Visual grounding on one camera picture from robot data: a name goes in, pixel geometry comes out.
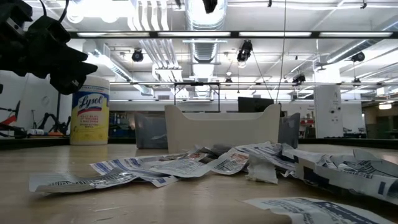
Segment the ceiling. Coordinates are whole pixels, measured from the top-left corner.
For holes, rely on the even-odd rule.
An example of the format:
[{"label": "ceiling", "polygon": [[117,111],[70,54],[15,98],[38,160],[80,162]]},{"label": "ceiling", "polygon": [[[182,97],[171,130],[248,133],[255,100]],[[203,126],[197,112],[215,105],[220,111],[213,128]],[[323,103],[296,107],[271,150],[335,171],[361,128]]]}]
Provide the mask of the ceiling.
[{"label": "ceiling", "polygon": [[[358,6],[355,9],[339,9],[339,10],[303,10],[292,9],[291,7],[335,7],[342,0],[288,0],[286,9],[286,30],[345,30],[345,31],[367,31],[378,30],[377,27],[383,22],[397,17],[397,8],[371,8],[360,9],[362,0],[347,0],[342,4],[346,6]],[[39,1],[26,1],[34,7],[34,19],[42,15],[42,9]],[[44,1],[47,6],[49,16],[58,18],[62,13],[62,5],[64,1]],[[398,2],[394,0],[369,1],[368,5],[393,6],[398,7]],[[224,30],[283,30],[284,29],[284,1],[273,0],[273,6],[267,7],[267,1],[244,1],[229,0],[226,12]],[[115,13],[124,8],[124,4],[128,1],[114,1]],[[150,21],[150,3],[148,19]],[[175,10],[174,1],[167,1],[168,23],[171,30],[185,30],[186,20],[185,12]],[[67,19],[63,21],[63,25],[68,30],[74,31],[109,31],[109,30],[129,30],[127,18],[121,17],[114,23],[108,24],[103,22],[99,17],[85,17],[80,23],[72,24]],[[252,39],[253,51],[255,56],[249,58],[245,68],[239,68],[233,59],[239,50],[242,39],[228,39],[227,43],[220,44],[218,49],[217,62],[213,74],[214,80],[223,82],[226,72],[232,72],[234,82],[255,82],[261,78],[261,74],[269,82],[278,82],[280,76],[286,76],[291,81],[289,72],[299,66],[305,60],[313,60],[317,55],[330,54],[344,45],[349,44],[353,40],[349,39]],[[187,44],[183,44],[181,39],[173,39],[173,46],[177,54],[179,65],[182,67],[183,78],[192,75],[190,62],[190,49]],[[107,44],[112,50],[111,56],[118,61],[131,75],[140,81],[154,81],[152,75],[152,62],[150,58],[144,54],[144,60],[139,63],[133,63],[131,55],[135,48],[141,48],[139,40],[136,39],[98,39],[97,45]],[[396,48],[398,40],[383,40],[376,45],[364,50],[366,59],[364,62],[356,65],[353,69],[352,62],[338,63],[340,67],[341,80],[350,82],[356,76],[364,73],[374,72],[386,65],[396,63],[398,52]],[[284,52],[283,68],[281,56]],[[115,75],[105,66],[100,65],[98,74],[114,80]],[[367,82],[379,82],[385,78],[395,77],[398,74],[392,71],[381,76],[375,76],[366,80]],[[307,81],[312,79],[312,74],[307,74]]]}]

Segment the wooden table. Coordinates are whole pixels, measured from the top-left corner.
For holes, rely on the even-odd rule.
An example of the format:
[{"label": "wooden table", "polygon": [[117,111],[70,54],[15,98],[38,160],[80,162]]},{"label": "wooden table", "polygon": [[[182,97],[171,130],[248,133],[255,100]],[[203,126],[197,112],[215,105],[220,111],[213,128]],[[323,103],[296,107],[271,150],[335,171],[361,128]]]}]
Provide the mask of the wooden table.
[{"label": "wooden table", "polygon": [[[350,147],[300,145],[318,152],[347,152]],[[398,151],[372,150],[398,162]],[[166,150],[137,150],[135,145],[57,146],[0,151],[0,223],[290,223],[240,201],[258,197],[311,197],[361,207],[398,222],[397,206],[351,195],[336,196],[279,177],[279,184],[208,173],[157,188],[131,183],[80,194],[47,195],[28,191],[31,172],[71,172],[95,175],[89,163],[123,157],[166,154]]]}]

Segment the spotlight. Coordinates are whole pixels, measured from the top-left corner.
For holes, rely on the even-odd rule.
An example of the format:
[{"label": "spotlight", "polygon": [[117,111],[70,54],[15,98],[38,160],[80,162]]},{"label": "spotlight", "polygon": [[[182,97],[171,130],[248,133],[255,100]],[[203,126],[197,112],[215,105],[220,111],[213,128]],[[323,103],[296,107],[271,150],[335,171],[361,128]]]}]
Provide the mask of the spotlight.
[{"label": "spotlight", "polygon": [[302,83],[302,82],[305,82],[305,75],[300,74],[300,75],[298,75],[297,77],[295,77],[295,78],[293,79],[293,82],[292,82],[292,83],[300,84],[300,83]]},{"label": "spotlight", "polygon": [[134,53],[132,54],[131,59],[133,60],[133,62],[141,62],[144,59],[142,49],[134,49]]},{"label": "spotlight", "polygon": [[250,52],[253,50],[253,45],[250,40],[244,40],[242,47],[239,50],[238,57],[236,60],[238,62],[245,62],[250,57]]},{"label": "spotlight", "polygon": [[363,62],[363,60],[365,60],[365,54],[360,52],[360,53],[352,56],[349,60],[351,60],[353,62]]}]

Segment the ceiling beam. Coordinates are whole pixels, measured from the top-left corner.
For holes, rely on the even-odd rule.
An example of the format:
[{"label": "ceiling beam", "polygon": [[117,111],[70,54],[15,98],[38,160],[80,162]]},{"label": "ceiling beam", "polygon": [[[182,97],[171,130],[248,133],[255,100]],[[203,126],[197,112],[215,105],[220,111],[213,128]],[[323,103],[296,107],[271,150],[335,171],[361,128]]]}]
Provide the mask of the ceiling beam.
[{"label": "ceiling beam", "polygon": [[69,32],[72,39],[398,39],[380,31],[93,31]]}]

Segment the black cable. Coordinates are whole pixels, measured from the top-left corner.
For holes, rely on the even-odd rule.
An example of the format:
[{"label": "black cable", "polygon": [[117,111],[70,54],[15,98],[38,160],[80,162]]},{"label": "black cable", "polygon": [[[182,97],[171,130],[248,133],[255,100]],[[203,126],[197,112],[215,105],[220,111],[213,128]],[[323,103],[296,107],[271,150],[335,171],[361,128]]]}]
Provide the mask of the black cable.
[{"label": "black cable", "polygon": [[353,62],[353,68],[354,68],[354,80],[355,80],[356,79],[355,62]]},{"label": "black cable", "polygon": [[238,69],[238,92],[237,93],[241,93],[240,91],[239,91],[239,63],[238,62],[236,62],[236,65],[237,65],[237,69]]},{"label": "black cable", "polygon": [[47,16],[47,10],[45,9],[43,0],[39,0],[39,1],[40,1],[41,5],[42,5],[42,7],[43,7],[43,15],[44,15],[44,16]]},{"label": "black cable", "polygon": [[283,46],[282,46],[282,65],[280,66],[280,79],[279,79],[279,84],[278,84],[278,92],[276,93],[276,103],[278,103],[280,83],[282,82],[282,76],[283,76],[282,73],[283,73],[283,69],[284,69],[285,40],[286,40],[286,5],[287,5],[287,0],[285,0],[284,43],[283,43]]},{"label": "black cable", "polygon": [[254,59],[255,59],[255,61],[256,61],[256,64],[257,64],[257,68],[259,69],[259,73],[260,73],[260,76],[261,76],[261,78],[262,78],[262,81],[263,81],[263,82],[264,82],[264,84],[266,85],[266,88],[267,88],[267,91],[268,91],[269,97],[271,97],[271,99],[272,99],[272,96],[271,96],[271,93],[269,92],[269,89],[268,89],[268,86],[267,86],[266,80],[264,79],[264,76],[262,76],[262,73],[261,73],[261,69],[260,69],[259,63],[257,62],[256,54],[254,53],[254,51],[253,51],[253,50],[252,50],[252,52],[253,52],[253,56],[254,56]]},{"label": "black cable", "polygon": [[61,15],[60,19],[58,20],[59,22],[62,22],[63,19],[65,18],[65,16],[67,15],[68,6],[69,6],[69,0],[66,0],[65,8],[63,9],[62,15]]}]

